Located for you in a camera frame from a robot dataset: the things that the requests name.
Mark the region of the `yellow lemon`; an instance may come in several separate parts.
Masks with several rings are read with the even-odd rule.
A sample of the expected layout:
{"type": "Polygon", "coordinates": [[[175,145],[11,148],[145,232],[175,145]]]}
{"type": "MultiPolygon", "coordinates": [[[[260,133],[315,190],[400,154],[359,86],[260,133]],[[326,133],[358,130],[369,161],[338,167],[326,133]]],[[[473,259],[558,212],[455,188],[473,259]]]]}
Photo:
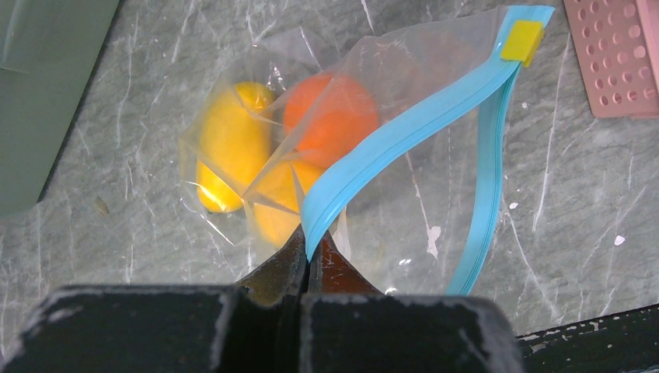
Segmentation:
{"type": "Polygon", "coordinates": [[[283,161],[277,164],[260,181],[257,190],[273,202],[286,207],[292,213],[263,204],[253,205],[253,215],[261,237],[280,249],[301,222],[294,176],[296,176],[304,199],[315,181],[325,169],[301,159],[283,161]]]}

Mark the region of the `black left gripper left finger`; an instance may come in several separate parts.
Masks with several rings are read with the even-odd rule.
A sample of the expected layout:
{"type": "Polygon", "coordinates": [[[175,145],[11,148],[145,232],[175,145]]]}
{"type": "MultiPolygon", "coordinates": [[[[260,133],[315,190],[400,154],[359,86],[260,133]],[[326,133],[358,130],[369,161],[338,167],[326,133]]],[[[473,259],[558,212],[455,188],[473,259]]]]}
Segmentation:
{"type": "Polygon", "coordinates": [[[309,265],[296,229],[233,284],[87,284],[51,292],[3,372],[294,372],[309,265]]]}

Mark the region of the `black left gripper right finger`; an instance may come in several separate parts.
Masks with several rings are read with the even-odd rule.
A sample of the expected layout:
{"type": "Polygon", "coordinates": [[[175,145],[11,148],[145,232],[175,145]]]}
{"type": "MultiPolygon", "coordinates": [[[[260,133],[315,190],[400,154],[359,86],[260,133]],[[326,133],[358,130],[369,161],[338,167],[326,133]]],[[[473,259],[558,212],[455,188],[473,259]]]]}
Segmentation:
{"type": "Polygon", "coordinates": [[[302,372],[523,372],[511,324],[491,300],[384,295],[323,237],[301,299],[302,372]]]}

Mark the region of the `orange fruit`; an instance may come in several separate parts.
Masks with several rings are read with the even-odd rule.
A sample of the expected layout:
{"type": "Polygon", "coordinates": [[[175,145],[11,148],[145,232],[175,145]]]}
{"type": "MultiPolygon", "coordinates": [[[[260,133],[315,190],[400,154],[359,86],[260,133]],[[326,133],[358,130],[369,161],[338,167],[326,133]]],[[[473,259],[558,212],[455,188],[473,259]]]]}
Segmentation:
{"type": "Polygon", "coordinates": [[[298,83],[284,108],[284,131],[307,126],[296,146],[312,164],[328,168],[379,127],[370,92],[349,75],[317,74],[298,83]]]}

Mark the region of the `yellow mango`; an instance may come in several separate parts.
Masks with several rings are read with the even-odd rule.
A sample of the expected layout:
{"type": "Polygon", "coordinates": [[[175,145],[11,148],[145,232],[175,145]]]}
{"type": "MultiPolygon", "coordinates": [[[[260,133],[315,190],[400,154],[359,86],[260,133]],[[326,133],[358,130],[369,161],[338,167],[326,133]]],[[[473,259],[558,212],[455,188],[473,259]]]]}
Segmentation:
{"type": "Polygon", "coordinates": [[[197,163],[197,195],[213,213],[242,208],[241,195],[270,157],[274,93],[257,82],[240,82],[218,94],[200,131],[206,162],[197,163]]]}

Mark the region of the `clear zip top bag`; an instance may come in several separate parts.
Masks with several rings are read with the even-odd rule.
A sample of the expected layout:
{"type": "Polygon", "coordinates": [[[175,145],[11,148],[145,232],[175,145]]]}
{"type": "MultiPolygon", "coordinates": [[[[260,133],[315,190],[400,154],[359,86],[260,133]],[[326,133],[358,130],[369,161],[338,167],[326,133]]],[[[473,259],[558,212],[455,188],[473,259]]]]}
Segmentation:
{"type": "Polygon", "coordinates": [[[350,47],[332,46],[327,32],[304,26],[255,42],[220,73],[179,137],[187,205],[230,246],[246,249],[249,261],[277,252],[261,237],[253,205],[292,213],[257,190],[280,162],[308,162],[296,149],[307,126],[284,131],[291,90],[313,75],[349,75],[372,95],[379,127],[323,168],[303,200],[294,176],[305,255],[312,258],[330,236],[340,254],[385,292],[467,295],[497,229],[514,86],[554,11],[499,5],[362,36],[350,47]],[[197,195],[197,163],[207,161],[201,125],[218,94],[240,82],[261,83],[274,93],[265,109],[272,114],[270,157],[241,195],[242,208],[213,213],[197,195]]]}

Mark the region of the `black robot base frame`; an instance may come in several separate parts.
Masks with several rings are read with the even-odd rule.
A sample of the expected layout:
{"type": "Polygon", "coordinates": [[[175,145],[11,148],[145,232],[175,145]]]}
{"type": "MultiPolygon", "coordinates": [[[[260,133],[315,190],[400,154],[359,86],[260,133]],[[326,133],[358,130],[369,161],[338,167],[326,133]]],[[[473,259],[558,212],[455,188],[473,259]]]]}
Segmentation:
{"type": "Polygon", "coordinates": [[[657,372],[658,305],[518,337],[528,372],[657,372]]]}

